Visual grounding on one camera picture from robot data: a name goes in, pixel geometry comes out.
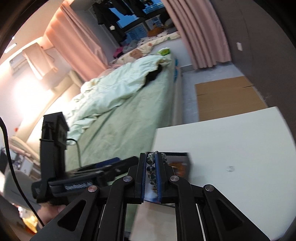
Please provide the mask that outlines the person's left hand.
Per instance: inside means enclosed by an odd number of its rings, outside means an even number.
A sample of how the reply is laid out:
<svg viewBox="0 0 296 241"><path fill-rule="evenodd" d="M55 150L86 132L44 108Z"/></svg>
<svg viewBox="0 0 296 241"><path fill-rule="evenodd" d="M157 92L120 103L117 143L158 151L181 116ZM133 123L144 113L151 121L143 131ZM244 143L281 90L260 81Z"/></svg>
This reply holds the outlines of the person's left hand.
<svg viewBox="0 0 296 241"><path fill-rule="evenodd" d="M37 211L37 214L44 225L55 218L66 206L65 205L51 205L45 203L41 205L41 208Z"/></svg>

